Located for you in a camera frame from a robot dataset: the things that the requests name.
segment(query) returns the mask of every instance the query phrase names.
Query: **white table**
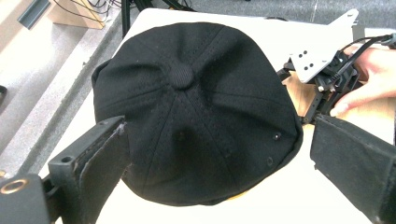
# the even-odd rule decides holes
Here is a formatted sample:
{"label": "white table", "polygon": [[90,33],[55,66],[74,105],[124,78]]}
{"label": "white table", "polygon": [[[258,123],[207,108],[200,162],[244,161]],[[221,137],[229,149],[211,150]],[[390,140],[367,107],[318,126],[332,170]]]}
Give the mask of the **white table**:
{"label": "white table", "polygon": [[[315,35],[329,33],[325,25],[146,9],[138,16],[125,39],[154,26],[181,21],[211,21],[240,29],[258,43],[275,70],[283,66],[293,49],[301,45],[318,48],[325,45]],[[340,29],[339,34],[332,34],[334,38],[344,38],[345,43],[351,41],[348,30]],[[298,113],[302,115],[312,100],[312,86],[298,83],[296,77],[289,78],[285,84]],[[395,104],[394,99],[375,101],[352,110],[343,119],[391,143],[394,111],[389,108],[394,108]],[[94,124],[91,93],[51,157]],[[314,169],[314,162],[309,158],[313,129],[312,125],[304,126],[301,151],[290,164],[237,199],[215,206],[172,207],[145,201],[120,182],[97,223],[371,223],[324,175]],[[47,173],[45,167],[40,175],[44,177]]]}

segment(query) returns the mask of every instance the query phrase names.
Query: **cap button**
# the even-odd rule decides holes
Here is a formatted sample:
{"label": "cap button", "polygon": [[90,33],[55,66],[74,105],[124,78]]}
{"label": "cap button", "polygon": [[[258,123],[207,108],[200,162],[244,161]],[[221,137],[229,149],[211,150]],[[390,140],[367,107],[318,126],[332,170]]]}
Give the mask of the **cap button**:
{"label": "cap button", "polygon": [[194,73],[191,67],[184,63],[179,63],[177,67],[172,67],[169,76],[169,82],[176,90],[187,89],[194,81]]}

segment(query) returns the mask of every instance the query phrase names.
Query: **wooden block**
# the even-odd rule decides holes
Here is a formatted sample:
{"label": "wooden block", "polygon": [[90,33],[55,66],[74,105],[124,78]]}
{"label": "wooden block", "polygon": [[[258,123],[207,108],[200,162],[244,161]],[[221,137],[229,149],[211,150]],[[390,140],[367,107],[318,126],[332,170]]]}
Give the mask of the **wooden block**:
{"label": "wooden block", "polygon": [[89,8],[93,10],[93,8],[87,2],[87,0],[75,0],[76,2],[82,4],[82,6],[70,0],[56,0],[56,2],[58,2],[58,4],[61,5],[62,7],[84,17],[67,12],[66,10],[58,6],[54,2],[54,0],[50,0],[50,1],[51,1],[51,7],[48,10],[47,17],[55,23],[88,27],[93,29],[102,29],[105,26],[105,24],[101,22],[102,19],[99,17],[97,13],[87,9]]}

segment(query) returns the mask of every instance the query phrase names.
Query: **mounting hole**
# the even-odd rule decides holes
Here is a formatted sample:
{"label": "mounting hole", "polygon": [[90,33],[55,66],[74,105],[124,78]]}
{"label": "mounting hole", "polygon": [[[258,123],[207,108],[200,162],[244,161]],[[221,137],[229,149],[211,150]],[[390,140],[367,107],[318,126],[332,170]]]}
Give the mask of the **mounting hole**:
{"label": "mounting hole", "polygon": [[64,157],[63,159],[61,159],[61,162],[68,163],[68,162],[70,162],[72,160],[73,160],[72,157]]}
{"label": "mounting hole", "polygon": [[274,160],[272,159],[272,157],[268,157],[267,158],[267,165],[268,166],[272,166],[274,164]]}
{"label": "mounting hole", "polygon": [[29,181],[27,179],[14,180],[14,181],[9,182],[8,184],[4,185],[0,189],[0,192],[2,194],[12,194],[12,193],[20,191],[21,189],[24,189],[28,183],[29,183]]}

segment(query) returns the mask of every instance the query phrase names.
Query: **black metal bracket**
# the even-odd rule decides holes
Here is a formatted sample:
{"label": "black metal bracket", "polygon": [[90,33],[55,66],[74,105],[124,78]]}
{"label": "black metal bracket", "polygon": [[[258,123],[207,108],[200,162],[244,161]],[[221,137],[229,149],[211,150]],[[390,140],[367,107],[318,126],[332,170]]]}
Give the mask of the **black metal bracket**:
{"label": "black metal bracket", "polygon": [[99,122],[49,162],[49,175],[0,185],[1,223],[94,223],[129,165],[123,117]]}

